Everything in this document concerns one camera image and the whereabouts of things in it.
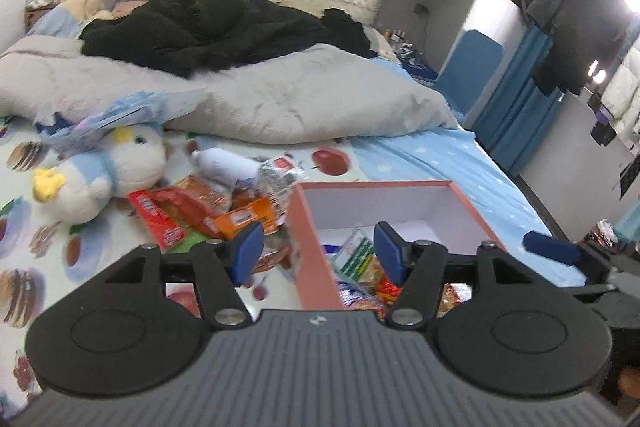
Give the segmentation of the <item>person's right hand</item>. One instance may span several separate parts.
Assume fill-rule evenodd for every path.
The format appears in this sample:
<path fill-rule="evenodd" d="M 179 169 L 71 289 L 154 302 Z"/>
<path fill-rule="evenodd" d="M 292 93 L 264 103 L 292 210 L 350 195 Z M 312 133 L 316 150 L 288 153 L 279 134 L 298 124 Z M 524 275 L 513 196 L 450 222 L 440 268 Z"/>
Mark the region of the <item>person's right hand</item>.
<path fill-rule="evenodd" d="M 617 380 L 618 389 L 623 395 L 636 401 L 640 400 L 640 369 L 624 367 Z"/>

